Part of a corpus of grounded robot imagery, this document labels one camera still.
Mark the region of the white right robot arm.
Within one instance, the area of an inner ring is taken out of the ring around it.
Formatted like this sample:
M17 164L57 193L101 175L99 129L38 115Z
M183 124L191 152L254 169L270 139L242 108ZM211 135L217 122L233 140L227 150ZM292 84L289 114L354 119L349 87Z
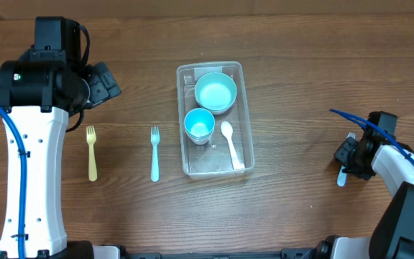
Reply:
M385 182L392 201L371 237L332 236L312 258L414 258L414 154L380 145L371 167Z

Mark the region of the light blue plastic fork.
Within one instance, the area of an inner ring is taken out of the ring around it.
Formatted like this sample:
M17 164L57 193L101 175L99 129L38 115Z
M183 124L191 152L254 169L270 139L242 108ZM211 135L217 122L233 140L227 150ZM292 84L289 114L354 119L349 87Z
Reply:
M352 137L352 138L356 138L356 134L354 132L350 132L347 136L347 138ZM338 174L338 178L337 178L337 185L340 187L345 186L346 184L346 180L347 180L347 174L344 172L345 167L341 166L340 170L339 170L339 174Z
M158 159L158 145L160 143L160 131L159 127L152 127L151 129L151 144L152 144L152 168L151 168L151 181L158 182L160 179L160 167Z

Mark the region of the pink plastic spoon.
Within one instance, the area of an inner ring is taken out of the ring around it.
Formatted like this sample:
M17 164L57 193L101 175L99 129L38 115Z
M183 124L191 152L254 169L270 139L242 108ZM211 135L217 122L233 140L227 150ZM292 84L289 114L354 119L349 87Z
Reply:
M237 155L236 149L232 141L233 132L234 132L233 128L229 122L223 121L221 123L221 134L226 138L228 142L233 169L234 170L244 169L244 166L239 161L239 157Z

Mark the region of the teal plastic bowl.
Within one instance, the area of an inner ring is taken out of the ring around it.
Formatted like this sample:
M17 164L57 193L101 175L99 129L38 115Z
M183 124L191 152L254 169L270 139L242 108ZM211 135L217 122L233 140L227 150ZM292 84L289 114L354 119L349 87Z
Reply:
M207 98L208 96L228 96L236 99L236 83L225 73L207 73L201 76L195 84L195 98Z

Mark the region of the blue plastic bowl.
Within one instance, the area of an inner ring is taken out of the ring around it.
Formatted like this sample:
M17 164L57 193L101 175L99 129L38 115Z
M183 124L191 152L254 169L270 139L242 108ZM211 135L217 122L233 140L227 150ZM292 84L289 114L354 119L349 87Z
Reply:
M204 109L213 109L213 110L222 110L230 109L234 102L235 98L224 97L224 96L208 96L207 98L195 98L198 105Z

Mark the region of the blue plastic cup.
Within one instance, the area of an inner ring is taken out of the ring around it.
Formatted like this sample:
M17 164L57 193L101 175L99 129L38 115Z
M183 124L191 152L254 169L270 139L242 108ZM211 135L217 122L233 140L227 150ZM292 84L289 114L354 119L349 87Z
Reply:
M215 118L207 109L192 109L185 115L184 127L190 137L204 139L213 134Z

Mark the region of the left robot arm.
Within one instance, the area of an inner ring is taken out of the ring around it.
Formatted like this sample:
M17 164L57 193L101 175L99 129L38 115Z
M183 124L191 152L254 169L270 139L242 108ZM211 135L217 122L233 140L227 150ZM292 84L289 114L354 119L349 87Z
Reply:
M47 46L0 68L8 186L0 258L121 258L118 246L70 241L61 205L62 151L71 115L120 92L85 51Z

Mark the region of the yellow plastic fork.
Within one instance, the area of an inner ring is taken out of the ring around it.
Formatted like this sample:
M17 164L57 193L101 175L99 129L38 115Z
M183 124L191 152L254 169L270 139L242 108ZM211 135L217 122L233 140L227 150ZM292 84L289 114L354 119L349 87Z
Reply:
M88 177L90 181L96 181L98 178L98 172L94 150L94 145L96 143L96 132L94 126L86 127L86 141L88 143Z

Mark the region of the pink plastic cup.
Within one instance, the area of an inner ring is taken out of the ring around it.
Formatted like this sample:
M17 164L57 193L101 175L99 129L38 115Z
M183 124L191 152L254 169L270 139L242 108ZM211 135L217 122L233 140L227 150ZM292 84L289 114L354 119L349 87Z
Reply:
M204 140L194 140L191 139L191 141L196 145L205 145L207 142L209 142L210 139L204 139Z

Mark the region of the green plastic cup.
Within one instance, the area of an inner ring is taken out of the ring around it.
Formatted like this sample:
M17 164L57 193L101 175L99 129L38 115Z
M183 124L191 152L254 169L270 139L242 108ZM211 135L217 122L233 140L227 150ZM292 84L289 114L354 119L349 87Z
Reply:
M211 139L211 134L204 135L204 136L200 136L200 137L196 137L196 136L192 135L191 133L187 132L187 133L186 133L186 135L187 135L190 139L194 139L194 140Z

